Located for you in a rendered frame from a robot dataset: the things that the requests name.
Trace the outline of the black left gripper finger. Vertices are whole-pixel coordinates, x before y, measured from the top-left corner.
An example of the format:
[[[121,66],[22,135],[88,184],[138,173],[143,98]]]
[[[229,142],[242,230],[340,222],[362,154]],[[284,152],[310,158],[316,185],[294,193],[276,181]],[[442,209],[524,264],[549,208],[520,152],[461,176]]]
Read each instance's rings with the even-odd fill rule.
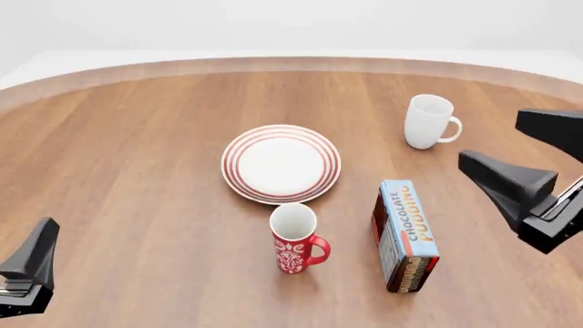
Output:
[[[0,275],[8,280],[31,281],[53,291],[53,263],[59,230],[53,218],[43,218],[20,248],[0,264]]]

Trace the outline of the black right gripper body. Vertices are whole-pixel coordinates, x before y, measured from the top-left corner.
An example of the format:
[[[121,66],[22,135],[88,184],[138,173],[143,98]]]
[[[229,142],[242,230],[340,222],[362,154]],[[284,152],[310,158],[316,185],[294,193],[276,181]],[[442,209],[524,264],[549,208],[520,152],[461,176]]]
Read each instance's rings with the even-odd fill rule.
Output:
[[[522,221],[517,237],[541,253],[583,231],[583,176],[559,196],[549,196]]]

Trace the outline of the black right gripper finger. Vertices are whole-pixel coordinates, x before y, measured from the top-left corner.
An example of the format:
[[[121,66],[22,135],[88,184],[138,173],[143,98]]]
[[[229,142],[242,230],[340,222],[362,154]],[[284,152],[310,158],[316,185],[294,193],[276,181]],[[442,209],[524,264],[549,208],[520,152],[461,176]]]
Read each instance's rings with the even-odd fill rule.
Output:
[[[557,201],[552,195],[555,171],[516,166],[470,149],[459,153],[458,168],[493,201],[515,233],[533,210],[546,210]]]
[[[583,111],[524,108],[515,128],[583,163]]]

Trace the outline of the white plate with red rings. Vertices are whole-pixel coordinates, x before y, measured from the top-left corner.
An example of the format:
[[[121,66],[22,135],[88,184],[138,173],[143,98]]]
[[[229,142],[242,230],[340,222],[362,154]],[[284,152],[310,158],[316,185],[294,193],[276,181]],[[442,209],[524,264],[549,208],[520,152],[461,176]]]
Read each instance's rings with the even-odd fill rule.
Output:
[[[245,199],[281,205],[321,196],[340,177],[342,161],[332,142],[314,130],[266,125],[231,141],[220,171]]]

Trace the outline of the chocolate pudding box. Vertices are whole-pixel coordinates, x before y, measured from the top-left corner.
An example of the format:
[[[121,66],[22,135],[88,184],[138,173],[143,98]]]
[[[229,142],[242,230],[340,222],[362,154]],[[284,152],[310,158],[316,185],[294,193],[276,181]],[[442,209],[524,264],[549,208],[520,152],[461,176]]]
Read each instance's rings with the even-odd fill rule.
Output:
[[[380,182],[371,222],[386,290],[419,292],[440,254],[413,182]]]

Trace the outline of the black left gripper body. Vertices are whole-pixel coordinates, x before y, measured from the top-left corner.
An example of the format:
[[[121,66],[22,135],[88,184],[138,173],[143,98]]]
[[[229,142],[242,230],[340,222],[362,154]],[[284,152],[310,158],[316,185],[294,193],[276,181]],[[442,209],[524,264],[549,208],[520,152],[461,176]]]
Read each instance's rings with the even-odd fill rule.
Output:
[[[0,319],[44,313],[53,294],[42,283],[0,272]]]

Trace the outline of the red patterned mug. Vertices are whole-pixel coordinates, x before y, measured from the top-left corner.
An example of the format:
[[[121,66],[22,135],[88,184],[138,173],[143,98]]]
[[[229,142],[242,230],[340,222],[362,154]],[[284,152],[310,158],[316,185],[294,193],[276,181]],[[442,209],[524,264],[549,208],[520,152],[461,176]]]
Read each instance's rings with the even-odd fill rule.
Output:
[[[283,204],[271,213],[277,265],[283,272],[304,272],[329,258],[331,245],[315,234],[317,223],[315,212],[301,203]]]

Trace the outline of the white mug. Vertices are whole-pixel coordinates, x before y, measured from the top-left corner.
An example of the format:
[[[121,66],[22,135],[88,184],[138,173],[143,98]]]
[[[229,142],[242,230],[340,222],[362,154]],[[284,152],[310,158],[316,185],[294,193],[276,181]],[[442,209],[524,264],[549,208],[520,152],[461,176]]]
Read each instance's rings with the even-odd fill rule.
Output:
[[[462,133],[460,119],[453,116],[454,105],[437,95],[415,95],[411,98],[404,120],[404,136],[414,149],[429,149],[434,144],[456,141]],[[443,138],[447,125],[457,125],[456,133]]]

